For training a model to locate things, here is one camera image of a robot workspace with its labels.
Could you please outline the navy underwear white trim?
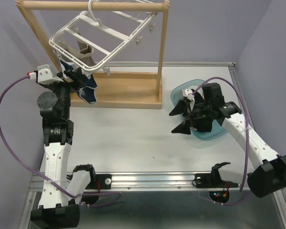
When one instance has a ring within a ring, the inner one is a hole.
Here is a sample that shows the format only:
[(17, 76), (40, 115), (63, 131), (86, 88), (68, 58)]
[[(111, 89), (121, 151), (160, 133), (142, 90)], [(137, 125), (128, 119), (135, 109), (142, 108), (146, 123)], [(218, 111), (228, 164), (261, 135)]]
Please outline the navy underwear white trim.
[[(63, 71), (73, 71), (78, 67), (76, 64), (67, 62), (63, 59), (60, 59), (60, 66)], [(97, 89), (98, 85), (93, 77), (93, 74), (86, 74), (85, 72), (82, 74), (84, 75), (83, 79), (85, 81), (85, 86), (81, 87), (76, 93), (83, 101), (90, 105), (94, 105), (97, 102), (95, 90)]]

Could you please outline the black underwear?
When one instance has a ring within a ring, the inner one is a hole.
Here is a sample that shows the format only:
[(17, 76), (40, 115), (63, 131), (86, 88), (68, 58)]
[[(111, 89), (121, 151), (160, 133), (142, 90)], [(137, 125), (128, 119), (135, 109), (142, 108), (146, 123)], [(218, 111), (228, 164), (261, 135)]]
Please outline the black underwear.
[(186, 115), (189, 120), (189, 125), (198, 132), (211, 132), (215, 111), (211, 109), (210, 104), (202, 97), (200, 93), (194, 94), (194, 105), (187, 109)]

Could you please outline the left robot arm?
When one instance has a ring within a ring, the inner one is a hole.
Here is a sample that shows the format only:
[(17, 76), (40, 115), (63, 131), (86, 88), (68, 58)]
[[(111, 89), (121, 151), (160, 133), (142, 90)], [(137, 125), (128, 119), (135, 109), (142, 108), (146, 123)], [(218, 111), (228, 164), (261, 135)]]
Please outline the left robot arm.
[(74, 123), (70, 120), (71, 94), (85, 85), (80, 68), (54, 74), (45, 64), (30, 77), (47, 88), (37, 99), (42, 116), (45, 180), (37, 210), (31, 221), (41, 229), (75, 228), (80, 221), (80, 201), (86, 188), (96, 184), (93, 165), (76, 166), (67, 176)]

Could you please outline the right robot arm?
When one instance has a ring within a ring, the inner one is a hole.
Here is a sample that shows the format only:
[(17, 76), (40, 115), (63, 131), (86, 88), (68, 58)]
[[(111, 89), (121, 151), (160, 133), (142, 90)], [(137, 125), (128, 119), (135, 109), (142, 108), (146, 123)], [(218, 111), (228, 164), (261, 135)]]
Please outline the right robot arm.
[(244, 171), (237, 171), (231, 162), (217, 163), (209, 173), (195, 176), (197, 188), (247, 186), (258, 198), (286, 188), (286, 155), (280, 155), (257, 134), (238, 105), (225, 101), (220, 84), (183, 89), (169, 115), (183, 116), (173, 134), (210, 133), (213, 123), (218, 123), (245, 152)]

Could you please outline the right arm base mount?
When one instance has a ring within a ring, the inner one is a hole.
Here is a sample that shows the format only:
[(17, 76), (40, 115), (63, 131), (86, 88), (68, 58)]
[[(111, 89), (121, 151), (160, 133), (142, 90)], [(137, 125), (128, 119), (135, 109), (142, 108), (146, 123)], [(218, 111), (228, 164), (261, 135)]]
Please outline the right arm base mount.
[(215, 164), (210, 173), (197, 173), (194, 176), (192, 185), (196, 188), (225, 188), (227, 185), (237, 188), (238, 184), (230, 181), (223, 181), (219, 174), (219, 169), (223, 166), (231, 164), (230, 162), (222, 162)]

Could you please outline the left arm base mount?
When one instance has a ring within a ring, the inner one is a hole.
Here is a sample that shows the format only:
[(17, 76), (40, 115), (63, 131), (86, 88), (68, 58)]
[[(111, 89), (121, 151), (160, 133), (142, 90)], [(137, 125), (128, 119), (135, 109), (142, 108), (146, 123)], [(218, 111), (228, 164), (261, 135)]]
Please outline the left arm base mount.
[(96, 174), (95, 177), (91, 178), (90, 183), (86, 189), (91, 190), (109, 190), (112, 185), (112, 175), (111, 174)]

